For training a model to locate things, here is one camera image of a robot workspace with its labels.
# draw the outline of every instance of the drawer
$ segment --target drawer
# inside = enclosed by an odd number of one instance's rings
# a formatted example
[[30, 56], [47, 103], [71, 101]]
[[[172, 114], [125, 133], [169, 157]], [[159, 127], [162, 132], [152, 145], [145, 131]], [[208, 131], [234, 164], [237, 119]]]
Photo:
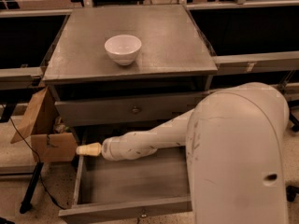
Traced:
[[202, 92], [56, 102], [66, 126], [172, 119], [193, 109]]
[[93, 223], [192, 211], [184, 147], [135, 161], [80, 157], [67, 223]]

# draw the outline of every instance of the open drawer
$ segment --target open drawer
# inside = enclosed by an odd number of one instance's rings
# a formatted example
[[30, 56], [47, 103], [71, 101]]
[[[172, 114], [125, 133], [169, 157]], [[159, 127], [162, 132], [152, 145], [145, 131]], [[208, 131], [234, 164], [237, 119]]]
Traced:
[[80, 157], [67, 223], [93, 223], [191, 211], [184, 147], [135, 161]]

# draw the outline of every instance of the drawer handle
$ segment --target drawer handle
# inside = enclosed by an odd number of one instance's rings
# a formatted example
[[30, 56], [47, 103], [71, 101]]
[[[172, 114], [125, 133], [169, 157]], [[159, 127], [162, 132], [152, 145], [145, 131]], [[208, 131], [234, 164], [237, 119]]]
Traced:
[[140, 111], [141, 111], [141, 108], [139, 108], [137, 106], [134, 106], [133, 109], [132, 109], [132, 113], [135, 114], [135, 115], [138, 114]]

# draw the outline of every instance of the cabinet top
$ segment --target cabinet top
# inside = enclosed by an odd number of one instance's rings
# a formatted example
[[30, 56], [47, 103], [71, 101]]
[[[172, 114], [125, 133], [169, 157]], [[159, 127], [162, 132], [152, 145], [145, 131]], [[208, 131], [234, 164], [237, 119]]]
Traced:
[[[114, 35], [134, 35], [142, 48], [119, 66], [104, 48]], [[214, 74], [217, 67], [181, 5], [74, 9], [44, 76], [46, 84]]]

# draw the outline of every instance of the black cable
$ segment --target black cable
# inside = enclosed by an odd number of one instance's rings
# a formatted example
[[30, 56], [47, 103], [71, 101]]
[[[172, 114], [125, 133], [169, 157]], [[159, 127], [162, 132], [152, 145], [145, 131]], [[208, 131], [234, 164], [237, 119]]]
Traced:
[[[32, 149], [32, 148], [30, 147], [30, 145], [28, 144], [28, 142], [26, 141], [26, 139], [21, 135], [21, 133], [20, 133], [19, 130], [17, 129], [15, 123], [13, 122], [12, 118], [9, 118], [9, 119], [10, 119], [10, 121], [11, 121], [12, 126], [14, 127], [14, 129], [16, 130], [16, 132], [18, 133], [18, 135], [21, 137], [21, 139], [22, 139], [22, 140], [25, 142], [25, 144], [26, 144], [26, 145], [27, 145], [27, 146], [28, 146], [28, 147], [29, 147], [29, 148], [30, 148], [30, 149], [37, 155], [38, 163], [41, 163], [41, 161], [40, 161], [40, 157], [39, 157], [38, 153], [37, 153], [34, 149]], [[41, 182], [42, 186], [44, 187], [44, 190], [48, 193], [48, 195], [50, 196], [50, 199], [52, 200], [52, 202], [53, 202], [56, 206], [58, 206], [59, 208], [65, 210], [65, 208], [61, 207], [61, 206], [58, 204], [58, 202], [56, 201], [56, 199], [49, 193], [49, 191], [47, 190], [47, 188], [46, 188], [46, 186], [45, 186], [45, 184], [44, 184], [44, 181], [43, 181], [43, 179], [42, 179], [41, 174], [39, 175], [39, 178], [40, 178], [40, 182]]]

